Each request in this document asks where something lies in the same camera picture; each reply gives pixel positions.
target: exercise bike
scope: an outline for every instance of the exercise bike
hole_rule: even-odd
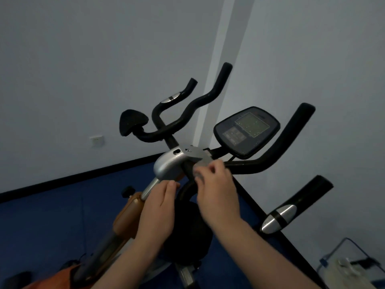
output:
[[[164,254],[167,256],[165,264],[171,262],[176,264],[185,288],[199,287],[192,272],[199,267],[200,260],[207,254],[213,233],[200,216],[197,204],[190,201],[197,193],[194,165],[205,166],[212,160],[230,153],[233,158],[241,159],[225,162],[226,168],[233,175],[262,172],[279,160],[315,112],[314,106],[302,103],[274,144],[255,160],[247,159],[256,154],[277,134],[280,123],[267,111],[254,106],[237,112],[215,125],[214,135],[221,145],[219,148],[210,150],[195,146],[181,146],[173,134],[189,122],[199,107],[212,102],[219,96],[232,68],[231,64],[224,63],[211,91],[191,101],[180,118],[167,125],[162,121],[161,113],[186,99],[193,92],[197,81],[191,78],[184,90],[161,101],[151,115],[157,128],[154,132],[149,133],[143,129],[149,121],[145,114],[132,109],[121,114],[119,131],[122,136],[133,133],[143,142],[164,140],[170,149],[155,162],[156,177],[142,192],[136,192],[131,187],[124,191],[123,196],[129,197],[127,204],[113,222],[112,230],[99,243],[90,258],[83,264],[64,269],[47,280],[29,285],[28,288],[91,288],[113,263],[127,241],[135,238],[139,218],[151,189],[162,180],[180,180],[185,176],[188,182],[178,191],[175,200],[174,230],[164,244]],[[333,185],[327,179],[317,175],[293,197],[268,214],[265,221],[255,230],[262,237],[282,230],[332,188]]]

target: hand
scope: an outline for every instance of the hand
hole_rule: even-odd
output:
[[[213,229],[220,229],[241,219],[239,201],[231,172],[222,160],[197,166],[198,206],[203,219]]]
[[[173,180],[163,180],[152,188],[143,207],[136,241],[160,250],[174,228],[174,201],[179,186]]]

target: black knob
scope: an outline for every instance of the black knob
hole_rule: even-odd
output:
[[[135,189],[132,186],[128,186],[122,190],[122,197],[129,198],[135,193]]]

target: metal bracket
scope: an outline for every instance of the metal bracket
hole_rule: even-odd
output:
[[[154,173],[159,180],[175,179],[183,171],[180,165],[186,161],[201,161],[207,165],[212,158],[206,151],[194,146],[177,146],[165,152],[154,164]]]

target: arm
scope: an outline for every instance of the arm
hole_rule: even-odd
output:
[[[202,217],[244,272],[253,288],[319,287],[241,219],[236,188],[222,160],[195,169]]]
[[[162,181],[144,204],[136,238],[92,287],[136,288],[174,227],[174,200],[179,183]]]

